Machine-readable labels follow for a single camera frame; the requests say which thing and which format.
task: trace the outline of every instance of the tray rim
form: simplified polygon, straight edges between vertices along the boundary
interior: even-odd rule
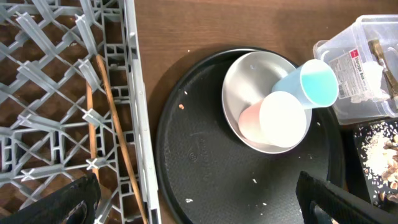
[[[228,48],[228,49],[217,51],[217,52],[210,54],[209,56],[201,59],[196,64],[194,64],[187,72],[185,72],[184,75],[180,78],[180,80],[174,85],[174,87],[173,87],[172,91],[170,92],[170,95],[167,98],[167,101],[163,107],[162,114],[159,119],[159,123],[157,126],[157,132],[156,132],[155,153],[154,154],[155,154],[155,165],[156,165],[156,170],[157,170],[157,178],[159,180],[159,188],[160,188],[160,191],[162,192],[162,195],[163,195],[163,198],[164,198],[166,204],[169,207],[169,211],[171,212],[176,223],[192,223],[192,221],[191,221],[191,219],[189,219],[187,217],[185,212],[182,210],[182,208],[178,204],[176,198],[174,197],[172,190],[171,190],[171,186],[170,186],[168,180],[166,180],[166,178],[164,176],[164,175],[166,175],[165,169],[164,169],[164,164],[162,164],[160,161],[160,158],[161,158],[160,148],[162,146],[160,145],[160,142],[158,139],[160,139],[162,133],[165,130],[164,120],[165,120],[165,117],[169,113],[169,111],[165,110],[165,108],[170,108],[170,105],[172,104],[174,96],[176,94],[178,94],[179,86],[181,86],[192,75],[192,73],[195,70],[199,69],[201,66],[204,66],[204,64],[217,58],[220,55],[229,54],[231,52],[239,52],[239,51],[246,51],[246,53],[255,52],[255,51],[270,52],[270,53],[276,54],[278,56],[281,56],[282,58],[284,58],[288,62],[290,62],[293,66],[297,67],[296,63],[293,63],[291,60],[287,59],[283,55],[273,52],[271,50],[262,49],[260,47],[233,47],[233,48]],[[335,151],[333,151],[333,150],[329,151],[329,164],[328,164],[328,173],[327,173],[326,179],[338,187],[343,187],[343,184],[345,182],[345,154],[344,154],[344,149],[343,149],[343,141],[340,136],[340,127],[337,123],[336,114],[333,112],[331,107],[320,108],[317,110],[325,111],[332,117],[332,119],[326,119],[326,121],[331,122],[331,125],[337,127],[334,130],[338,130],[338,131],[335,131],[334,134],[340,140],[340,141],[334,141],[334,142],[332,141],[332,143],[337,143],[339,145],[339,147],[337,147],[337,149],[340,150],[339,155],[341,155],[341,156],[337,156],[338,153],[335,153]],[[338,169],[331,170],[330,169],[331,166],[338,167]]]

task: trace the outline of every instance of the wooden table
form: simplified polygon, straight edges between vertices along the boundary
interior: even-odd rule
[[[218,50],[255,46],[297,64],[312,47],[363,14],[398,14],[397,0],[146,0],[136,1],[139,46],[152,141],[178,79]],[[174,223],[162,204],[163,223]]]

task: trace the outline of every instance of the black tray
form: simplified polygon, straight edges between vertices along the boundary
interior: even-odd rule
[[[393,190],[390,188],[390,182],[388,185],[383,184],[383,180],[380,176],[371,175],[371,179],[369,179],[369,167],[366,167],[364,163],[367,161],[366,152],[363,149],[363,143],[366,144],[365,138],[367,136],[373,136],[370,132],[372,132],[371,126],[374,126],[376,129],[377,125],[381,125],[382,127],[387,127],[386,131],[384,131],[384,136],[392,138],[398,134],[398,119],[397,118],[389,118],[381,121],[375,121],[366,124],[357,125],[353,130],[354,143],[356,152],[358,153],[359,161],[361,162],[362,174],[364,180],[366,182],[366,187],[368,190],[367,201],[370,201],[373,205],[390,212],[392,214],[398,215],[398,205],[394,202],[390,202],[388,200],[382,201],[380,198],[380,193],[385,192],[387,194],[398,194],[398,190]]]
[[[301,170],[343,185],[343,145],[331,108],[313,110],[305,139],[283,154],[257,152],[229,128],[221,104],[224,76],[237,58],[256,50],[263,49],[231,49],[203,59],[167,100],[156,164],[179,223],[302,223],[295,196]]]

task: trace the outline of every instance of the blue plastic cup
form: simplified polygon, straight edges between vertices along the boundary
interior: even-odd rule
[[[286,91],[294,95],[305,109],[331,106],[338,96],[338,82],[328,64],[313,59],[279,80],[272,92]]]

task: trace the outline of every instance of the pink paper cup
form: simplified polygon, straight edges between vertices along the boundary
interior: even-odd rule
[[[242,135],[254,142],[292,147],[304,137],[307,119],[296,97],[276,91],[245,109],[238,120]]]

